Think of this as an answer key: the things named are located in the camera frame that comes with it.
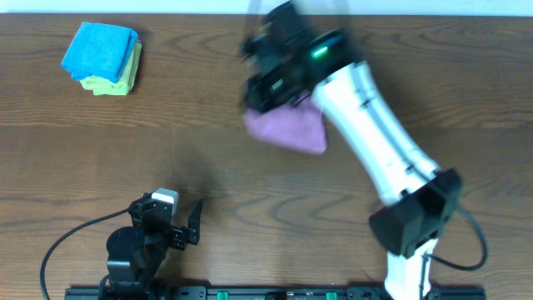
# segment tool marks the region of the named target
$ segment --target stack of folded towels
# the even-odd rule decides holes
[[[84,22],[61,66],[95,95],[127,95],[135,82],[141,47],[130,28]]]

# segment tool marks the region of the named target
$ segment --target wooden table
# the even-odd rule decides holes
[[[60,67],[81,21],[134,28],[143,43],[126,97],[94,97]],[[337,20],[315,17],[321,30]],[[213,285],[382,281],[367,218],[381,205],[328,125],[320,157],[254,141],[239,101],[242,16],[33,14],[0,17],[0,298],[39,299],[38,269],[69,229],[174,188],[180,220],[200,198],[202,240],[170,251],[159,276]],[[354,17],[377,84],[419,145],[457,167],[461,201],[491,246],[480,272],[433,264],[439,283],[483,284],[490,299],[533,293],[533,27],[511,17]],[[127,216],[64,242],[47,267],[52,299],[107,272],[108,235]],[[437,254],[474,263],[456,215]]]

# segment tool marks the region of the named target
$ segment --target green clip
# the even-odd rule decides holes
[[[327,292],[326,300],[336,300],[336,292]]]
[[[230,298],[229,292],[218,292],[217,293],[217,300],[228,300]]]

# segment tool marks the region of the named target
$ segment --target blue towel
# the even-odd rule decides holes
[[[137,40],[130,28],[83,22],[61,62],[73,80],[91,75],[117,83]]]

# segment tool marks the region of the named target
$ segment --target green towel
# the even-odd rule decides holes
[[[91,75],[80,82],[86,90],[92,90],[95,96],[98,95],[127,95],[135,84],[135,73],[139,66],[142,45],[138,42],[133,48],[126,67],[117,83],[110,82],[106,78]]]

